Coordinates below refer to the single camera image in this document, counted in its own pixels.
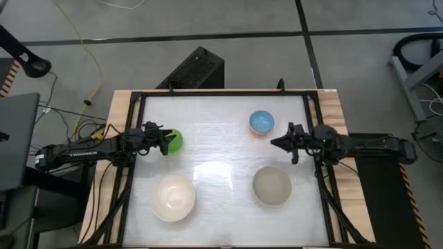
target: white tabletop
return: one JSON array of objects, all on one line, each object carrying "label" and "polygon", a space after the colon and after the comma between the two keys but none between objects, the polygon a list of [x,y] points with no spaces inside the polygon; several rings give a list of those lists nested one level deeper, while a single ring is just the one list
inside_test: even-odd
[{"label": "white tabletop", "polygon": [[[274,117],[267,135],[249,128],[257,110]],[[178,129],[184,144],[175,155],[151,149],[137,156],[124,245],[327,245],[314,160],[300,151],[292,165],[291,154],[269,142],[286,133],[288,122],[308,130],[300,96],[148,97],[143,122],[148,120]],[[253,176],[265,166],[291,177],[291,196],[280,207],[266,206],[253,193]],[[156,184],[171,174],[190,179],[197,200],[184,220],[166,223],[152,213],[150,201]]]}]

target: gray floor tile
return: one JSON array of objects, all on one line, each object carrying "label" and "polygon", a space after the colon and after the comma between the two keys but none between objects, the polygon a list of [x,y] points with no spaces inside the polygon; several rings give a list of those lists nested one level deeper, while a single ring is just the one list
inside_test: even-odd
[{"label": "gray floor tile", "polygon": [[[323,84],[325,88],[338,89],[350,132],[392,133],[412,139],[410,133],[415,128],[412,111],[394,71],[386,66],[396,41],[406,35],[313,37]],[[423,62],[424,54],[428,55],[428,44],[420,43],[405,50],[412,61]],[[419,160],[406,169],[430,242],[441,248],[443,167],[431,162],[421,151],[418,153]]]},{"label": "gray floor tile", "polygon": [[[135,10],[56,0],[85,39],[301,30],[291,0],[147,0]],[[140,0],[111,1],[135,6]],[[0,15],[21,41],[77,39],[54,1],[9,1]]]},{"label": "gray floor tile", "polygon": [[[100,44],[89,48],[100,62],[103,85],[87,113],[107,117],[116,89],[153,89],[198,46],[225,59],[225,87],[274,89],[280,78],[288,88],[314,88],[302,37],[170,41],[136,44]],[[53,64],[59,80],[54,89],[54,107],[80,111],[98,82],[96,66],[81,46],[43,46],[31,49]],[[30,79],[20,71],[10,94],[40,92],[47,100],[54,77]],[[65,115],[70,133],[77,117]],[[36,144],[66,140],[66,127],[56,113],[43,117],[34,131]]]},{"label": "gray floor tile", "polygon": [[[432,0],[302,0],[309,30],[356,30],[442,26]],[[443,2],[436,1],[443,13]]]}]

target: black metal frame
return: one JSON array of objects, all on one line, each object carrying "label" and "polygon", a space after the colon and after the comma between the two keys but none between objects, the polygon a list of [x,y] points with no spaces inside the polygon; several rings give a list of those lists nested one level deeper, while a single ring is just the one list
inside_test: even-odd
[{"label": "black metal frame", "polygon": [[[318,124],[323,124],[323,117],[320,110],[320,102],[318,99],[318,93],[317,91],[286,91],[284,89],[284,83],[280,84],[279,86],[282,88],[281,91],[220,91],[220,90],[214,90],[214,91],[164,91],[164,92],[133,92],[131,95],[131,100],[129,103],[129,111],[126,119],[126,125],[125,129],[128,129],[131,127],[132,124],[132,118],[134,116],[134,107],[138,101],[140,101],[140,106],[138,109],[137,114],[137,121],[136,126],[141,127],[141,123],[143,120],[143,110],[145,109],[145,100],[148,97],[170,97],[170,96],[269,96],[269,95],[293,95],[293,96],[301,96],[303,98],[303,103],[305,106],[305,115],[307,118],[307,125],[308,129],[311,131],[314,128],[312,115],[310,111],[310,104],[309,100],[313,100],[314,102],[314,108],[316,111],[316,119],[318,121]],[[320,161],[315,160],[315,167],[317,171],[317,179],[318,179],[318,186],[320,187],[320,181],[323,180],[323,174],[322,174],[322,163]],[[327,172],[329,174],[330,184],[332,187],[332,195],[334,199],[338,200],[338,205],[340,206],[340,198],[338,195],[338,188],[336,185],[336,179],[334,175],[334,170],[332,167],[327,167]],[[113,193],[111,196],[111,203],[110,206],[113,206],[118,198],[118,190],[120,189],[120,183],[121,178],[123,175],[123,169],[118,169],[116,173],[116,178],[114,182],[114,188]],[[134,167],[130,167],[127,175],[127,181],[129,181],[129,186],[132,186],[132,181],[134,178]],[[329,206],[327,204],[327,201],[325,198],[323,198],[320,195],[322,208],[323,208],[323,215],[325,218],[325,225],[326,225],[326,232],[327,232],[327,238],[329,244],[335,242],[334,238],[334,231],[332,228],[332,220],[329,213]],[[125,233],[125,226],[126,226],[126,219],[127,219],[127,209],[129,206],[129,199],[127,199],[122,207],[122,214],[120,217],[120,225],[118,228],[118,238],[117,243],[122,244],[123,243],[123,236]],[[343,242],[348,242],[347,240],[347,232],[345,231],[345,228],[343,225],[340,224],[340,231],[341,231],[341,238]],[[109,226],[105,232],[105,239],[103,243],[110,243],[110,237],[111,237],[111,229],[112,226]]]}]

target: blue bowl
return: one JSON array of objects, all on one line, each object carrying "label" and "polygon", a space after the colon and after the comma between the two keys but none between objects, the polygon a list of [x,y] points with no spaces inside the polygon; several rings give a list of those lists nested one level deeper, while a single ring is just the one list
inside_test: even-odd
[{"label": "blue bowl", "polygon": [[274,128],[274,118],[267,111],[256,111],[249,117],[249,125],[258,133],[268,133]]}]

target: floor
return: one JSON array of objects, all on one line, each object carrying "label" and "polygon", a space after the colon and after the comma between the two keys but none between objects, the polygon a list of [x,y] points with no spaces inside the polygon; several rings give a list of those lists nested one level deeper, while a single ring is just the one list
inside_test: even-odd
[{"label": "floor", "polygon": [[[100,62],[103,85],[87,113],[103,118],[114,90],[154,88],[203,46],[225,59],[226,88],[275,88],[283,78],[289,88],[338,89],[350,132],[411,139],[413,114],[386,62],[402,37],[443,31],[439,19],[428,14],[432,0],[146,0],[133,10],[97,0],[56,1]],[[435,3],[443,11],[443,1]],[[52,105],[80,111],[98,72],[54,1],[0,0],[0,11],[1,25],[52,62],[58,76]],[[425,62],[428,46],[410,45],[405,53]],[[0,57],[9,56],[0,50]],[[30,79],[20,71],[10,94],[39,92],[47,100],[53,80],[52,75]],[[70,133],[76,118],[65,115]],[[61,118],[49,113],[35,127],[33,142],[64,142],[65,134]],[[425,148],[434,155],[441,151]],[[429,241],[443,248],[443,167],[419,151],[419,160],[407,171]],[[67,228],[44,234],[40,248],[70,243],[75,233]]]}]

